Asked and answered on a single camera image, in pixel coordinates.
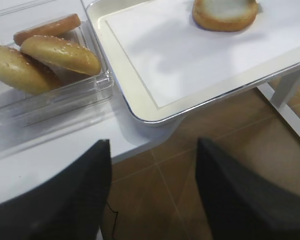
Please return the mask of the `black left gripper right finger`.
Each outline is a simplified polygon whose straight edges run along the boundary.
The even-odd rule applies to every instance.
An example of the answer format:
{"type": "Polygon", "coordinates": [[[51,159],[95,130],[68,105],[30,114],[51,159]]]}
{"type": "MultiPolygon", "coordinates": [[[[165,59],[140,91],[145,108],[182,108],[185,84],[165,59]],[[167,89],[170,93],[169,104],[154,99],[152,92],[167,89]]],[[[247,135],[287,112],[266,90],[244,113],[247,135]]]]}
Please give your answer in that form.
{"type": "Polygon", "coordinates": [[[215,240],[300,240],[300,196],[259,176],[207,138],[195,181],[215,240]]]}

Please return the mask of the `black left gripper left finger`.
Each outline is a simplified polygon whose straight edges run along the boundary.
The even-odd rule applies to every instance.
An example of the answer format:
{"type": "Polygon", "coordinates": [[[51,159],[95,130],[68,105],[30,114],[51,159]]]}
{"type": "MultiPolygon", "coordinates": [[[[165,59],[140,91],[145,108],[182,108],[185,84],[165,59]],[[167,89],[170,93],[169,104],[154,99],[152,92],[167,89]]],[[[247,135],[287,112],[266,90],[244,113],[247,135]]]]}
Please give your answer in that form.
{"type": "Polygon", "coordinates": [[[0,240],[95,240],[112,182],[110,141],[34,189],[0,203],[0,240]]]}

